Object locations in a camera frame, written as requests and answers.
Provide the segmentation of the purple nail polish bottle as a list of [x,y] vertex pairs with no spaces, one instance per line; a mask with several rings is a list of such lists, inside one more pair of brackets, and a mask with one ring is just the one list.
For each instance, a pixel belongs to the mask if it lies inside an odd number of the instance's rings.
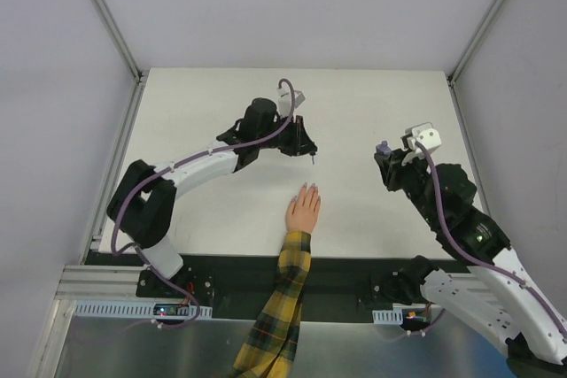
[[392,153],[391,148],[388,145],[387,141],[382,141],[380,144],[376,146],[376,154],[381,155],[383,157],[389,157]]

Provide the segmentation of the yellow plaid sleeve forearm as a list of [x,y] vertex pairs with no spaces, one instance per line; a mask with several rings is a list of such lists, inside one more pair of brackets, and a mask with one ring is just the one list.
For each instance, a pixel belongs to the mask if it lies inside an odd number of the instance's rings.
[[232,377],[290,374],[298,348],[303,290],[311,261],[311,235],[288,233],[277,260],[274,290],[237,354]]

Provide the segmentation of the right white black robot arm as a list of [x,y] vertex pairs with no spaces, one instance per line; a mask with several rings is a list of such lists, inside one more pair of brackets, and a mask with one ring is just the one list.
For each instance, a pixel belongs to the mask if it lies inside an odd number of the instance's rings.
[[376,147],[386,189],[402,191],[442,249],[483,282],[491,305],[432,261],[416,256],[380,285],[393,303],[426,300],[483,336],[517,377],[566,375],[566,320],[522,265],[499,225],[473,204],[476,185],[458,164],[435,165],[431,155],[407,160],[410,150]]

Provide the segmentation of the mannequin hand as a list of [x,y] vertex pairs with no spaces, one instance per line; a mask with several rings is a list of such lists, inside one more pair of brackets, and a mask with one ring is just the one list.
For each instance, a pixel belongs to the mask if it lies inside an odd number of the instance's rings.
[[285,226],[288,233],[304,232],[312,234],[318,221],[321,197],[318,187],[305,183],[287,208]]

